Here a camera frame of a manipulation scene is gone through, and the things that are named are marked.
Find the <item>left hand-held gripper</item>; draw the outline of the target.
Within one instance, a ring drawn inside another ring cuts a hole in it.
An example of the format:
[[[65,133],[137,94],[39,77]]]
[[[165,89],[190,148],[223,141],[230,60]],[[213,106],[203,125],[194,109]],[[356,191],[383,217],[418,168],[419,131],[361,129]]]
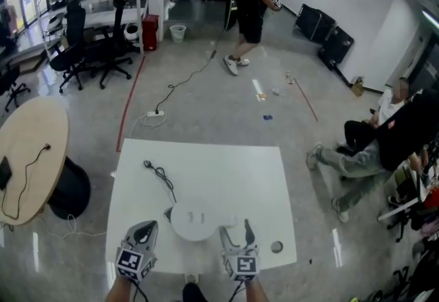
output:
[[[154,249],[158,237],[158,222],[145,221],[130,227],[117,249],[115,269],[120,277],[142,281],[156,263]]]

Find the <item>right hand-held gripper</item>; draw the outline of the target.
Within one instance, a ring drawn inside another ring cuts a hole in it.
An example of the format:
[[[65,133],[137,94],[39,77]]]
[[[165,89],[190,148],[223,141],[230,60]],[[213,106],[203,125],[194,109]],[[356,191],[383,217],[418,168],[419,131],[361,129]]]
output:
[[[232,281],[252,281],[260,272],[260,257],[257,240],[249,219],[244,220],[245,248],[235,245],[228,230],[219,227],[219,236],[223,247],[223,264]]]

